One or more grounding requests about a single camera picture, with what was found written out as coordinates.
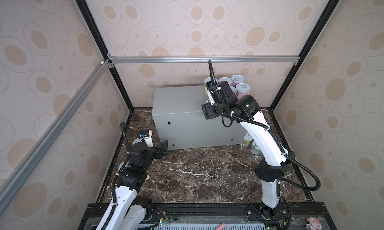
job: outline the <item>dark marble surface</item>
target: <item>dark marble surface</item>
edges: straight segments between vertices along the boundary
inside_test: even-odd
[[[264,116],[271,129],[271,117],[266,110]],[[154,146],[160,143],[152,109],[136,109],[129,125],[137,133],[142,129],[151,129]],[[128,134],[132,143],[135,137]],[[127,156],[125,144],[120,149],[112,176],[117,167]],[[260,202],[262,187],[260,179],[253,172],[262,156],[255,156],[249,146],[229,145],[202,147],[170,151],[167,157],[156,159],[147,171],[150,178],[143,184],[139,196],[150,197],[155,203],[162,202]],[[288,179],[299,182],[292,165],[285,175]],[[110,186],[104,194],[102,203],[111,201]],[[289,202],[305,202],[302,189],[288,183],[282,183],[281,194]]]

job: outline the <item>can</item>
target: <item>can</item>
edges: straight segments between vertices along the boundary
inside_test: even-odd
[[[237,89],[236,89],[235,87],[233,87],[233,86],[230,86],[230,87],[231,87],[232,92],[233,92],[234,94],[236,94],[236,93],[237,93]]]
[[[226,81],[228,85],[232,85],[233,83],[232,79],[230,79],[229,77],[222,77],[218,80],[218,82],[223,82],[223,81]]]
[[[233,83],[232,83],[232,86],[236,87],[237,84],[239,83],[244,83],[245,82],[245,78],[242,76],[242,75],[233,75],[231,77]]]
[[[249,134],[249,132],[246,132],[243,138],[243,141],[241,142],[241,145],[249,146],[251,145],[252,140],[253,140],[253,137],[251,136],[251,134]]]
[[[207,84],[207,82],[210,82],[210,81],[211,81],[210,77],[207,77],[204,79],[204,92],[205,92],[205,94],[208,94],[208,89],[205,87],[205,85]]]
[[[237,99],[240,99],[242,96],[249,94],[251,91],[251,86],[245,83],[239,83],[236,86],[236,97]]]
[[[262,150],[255,141],[252,142],[252,145],[249,147],[249,150],[255,155],[259,155],[262,152]]]

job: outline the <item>ventilation grille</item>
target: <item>ventilation grille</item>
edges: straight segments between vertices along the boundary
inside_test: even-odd
[[[215,230],[220,224],[171,224],[156,230]],[[228,223],[223,230],[266,230],[262,223]]]

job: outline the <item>gray metal box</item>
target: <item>gray metal box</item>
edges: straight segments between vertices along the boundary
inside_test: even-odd
[[[224,127],[221,117],[205,119],[201,105],[207,99],[203,86],[155,89],[152,117],[160,140],[168,139],[169,150],[242,142],[246,130],[240,123]]]

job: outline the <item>robotic arm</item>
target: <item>robotic arm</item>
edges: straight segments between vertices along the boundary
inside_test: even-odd
[[[125,130],[130,129],[124,122],[120,125],[129,149]],[[153,160],[167,156],[168,140],[154,148],[151,130],[142,131],[140,136],[136,136],[139,139],[133,142],[126,161],[119,167],[111,186],[111,203],[96,230],[135,230],[142,220],[151,217],[152,200],[137,197],[137,193],[147,178],[146,171]]]
[[[264,158],[255,168],[256,175],[262,180],[263,198],[260,213],[267,220],[271,220],[277,215],[280,198],[282,198],[280,196],[280,181],[289,182],[306,190],[319,189],[320,181],[310,169],[294,160],[294,152],[288,152],[282,146],[267,124],[256,100],[250,95],[244,95],[237,99],[226,81],[216,82],[211,61],[208,61],[208,65],[211,82],[206,83],[209,103],[202,105],[205,118],[228,117],[231,119],[231,124],[233,121],[237,121],[251,134],[260,147]],[[291,162],[307,171],[315,179],[316,186],[302,186],[283,178],[288,164]]]

